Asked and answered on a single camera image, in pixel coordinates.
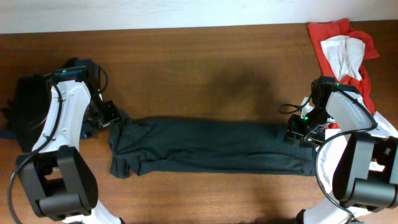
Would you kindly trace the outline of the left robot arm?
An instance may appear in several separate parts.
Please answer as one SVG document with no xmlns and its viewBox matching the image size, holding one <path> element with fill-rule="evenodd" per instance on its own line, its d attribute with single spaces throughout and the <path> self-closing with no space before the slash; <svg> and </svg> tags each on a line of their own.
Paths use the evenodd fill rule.
<svg viewBox="0 0 398 224">
<path fill-rule="evenodd" d="M 63 223 L 123 224 L 99 200 L 96 178 L 79 152 L 84 122 L 94 130 L 120 120 L 112 101 L 104 101 L 101 77 L 107 73 L 90 59 L 72 58 L 50 76 L 50 106 L 43 130 L 30 154 L 17 158 L 7 189 L 16 223 L 12 187 L 19 179 L 33 212 Z"/>
</svg>

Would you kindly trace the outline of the dark green t-shirt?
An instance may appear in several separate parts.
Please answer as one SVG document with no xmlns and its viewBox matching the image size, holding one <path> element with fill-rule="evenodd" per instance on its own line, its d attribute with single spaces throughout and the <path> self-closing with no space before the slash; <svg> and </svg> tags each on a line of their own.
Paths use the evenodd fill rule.
<svg viewBox="0 0 398 224">
<path fill-rule="evenodd" d="M 108 137 L 109 172 L 120 179 L 154 171 L 315 174 L 315 149 L 285 141 L 284 124 L 120 114 Z"/>
</svg>

